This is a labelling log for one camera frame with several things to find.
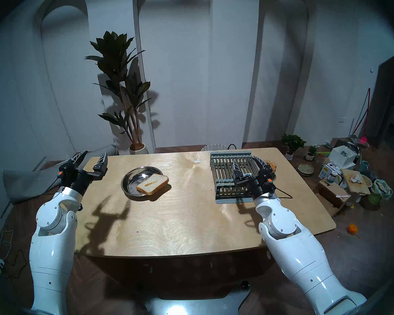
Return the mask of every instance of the green basket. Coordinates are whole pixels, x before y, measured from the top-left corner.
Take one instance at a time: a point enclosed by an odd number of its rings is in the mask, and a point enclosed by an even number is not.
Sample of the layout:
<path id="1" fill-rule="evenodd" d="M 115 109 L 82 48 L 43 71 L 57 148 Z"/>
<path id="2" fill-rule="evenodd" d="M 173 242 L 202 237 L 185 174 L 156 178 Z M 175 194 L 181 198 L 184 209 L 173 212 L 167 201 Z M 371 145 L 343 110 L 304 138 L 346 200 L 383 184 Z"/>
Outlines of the green basket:
<path id="1" fill-rule="evenodd" d="M 373 204 L 373 205 L 378 205 L 381 203 L 382 196 L 380 194 L 376 194 L 371 191 L 371 194 L 368 196 L 368 200 Z"/>

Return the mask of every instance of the orange ball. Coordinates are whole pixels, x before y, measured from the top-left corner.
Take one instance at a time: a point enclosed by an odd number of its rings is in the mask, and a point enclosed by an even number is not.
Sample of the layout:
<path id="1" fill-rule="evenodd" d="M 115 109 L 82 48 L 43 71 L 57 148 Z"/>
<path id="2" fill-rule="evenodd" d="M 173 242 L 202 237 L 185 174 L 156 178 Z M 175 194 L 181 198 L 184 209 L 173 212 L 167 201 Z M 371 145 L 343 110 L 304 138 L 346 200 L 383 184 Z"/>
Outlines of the orange ball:
<path id="1" fill-rule="evenodd" d="M 356 235 L 356 234 L 358 233 L 358 228 L 357 228 L 353 223 L 351 223 L 351 224 L 347 227 L 347 232 L 348 232 L 350 235 Z"/>

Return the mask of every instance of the grey cushion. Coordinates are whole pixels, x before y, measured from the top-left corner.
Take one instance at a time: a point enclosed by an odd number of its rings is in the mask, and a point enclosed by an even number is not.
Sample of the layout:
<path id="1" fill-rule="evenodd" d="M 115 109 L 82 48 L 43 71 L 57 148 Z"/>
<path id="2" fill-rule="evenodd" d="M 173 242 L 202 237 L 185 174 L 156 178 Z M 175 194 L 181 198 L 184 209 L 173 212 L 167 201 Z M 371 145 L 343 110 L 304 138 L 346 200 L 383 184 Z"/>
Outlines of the grey cushion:
<path id="1" fill-rule="evenodd" d="M 80 164 L 79 169 L 83 169 L 90 158 L 100 157 L 104 152 L 106 152 L 108 156 L 115 156 L 117 150 L 115 145 L 108 145 L 95 151 L 89 151 Z M 58 168 L 64 162 L 65 161 L 40 171 L 3 170 L 3 182 L 7 197 L 15 204 L 44 194 L 45 190 L 49 188 L 56 179 Z M 59 186 L 60 184 L 61 181 L 58 179 L 50 188 Z"/>

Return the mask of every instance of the plastic bag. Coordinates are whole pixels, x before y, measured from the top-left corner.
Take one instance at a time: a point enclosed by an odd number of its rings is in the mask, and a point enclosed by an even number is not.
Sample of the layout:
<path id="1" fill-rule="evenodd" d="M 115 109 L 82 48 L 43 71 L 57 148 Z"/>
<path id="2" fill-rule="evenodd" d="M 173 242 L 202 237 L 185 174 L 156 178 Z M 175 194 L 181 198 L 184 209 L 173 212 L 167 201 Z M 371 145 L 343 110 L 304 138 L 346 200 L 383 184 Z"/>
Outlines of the plastic bag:
<path id="1" fill-rule="evenodd" d="M 373 182 L 371 191 L 375 194 L 381 195 L 385 200 L 389 200 L 389 198 L 392 196 L 392 189 L 382 179 L 377 179 Z"/>

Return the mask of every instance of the green plate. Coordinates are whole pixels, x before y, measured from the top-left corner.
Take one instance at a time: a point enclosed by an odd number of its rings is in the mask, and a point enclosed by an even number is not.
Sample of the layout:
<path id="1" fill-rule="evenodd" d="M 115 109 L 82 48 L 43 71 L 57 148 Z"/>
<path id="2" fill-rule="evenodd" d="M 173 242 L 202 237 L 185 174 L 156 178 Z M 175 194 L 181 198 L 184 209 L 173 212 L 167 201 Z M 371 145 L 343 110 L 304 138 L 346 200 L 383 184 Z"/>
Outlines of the green plate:
<path id="1" fill-rule="evenodd" d="M 303 176 L 311 176 L 314 173 L 314 167 L 307 163 L 300 163 L 298 165 L 298 171 Z"/>

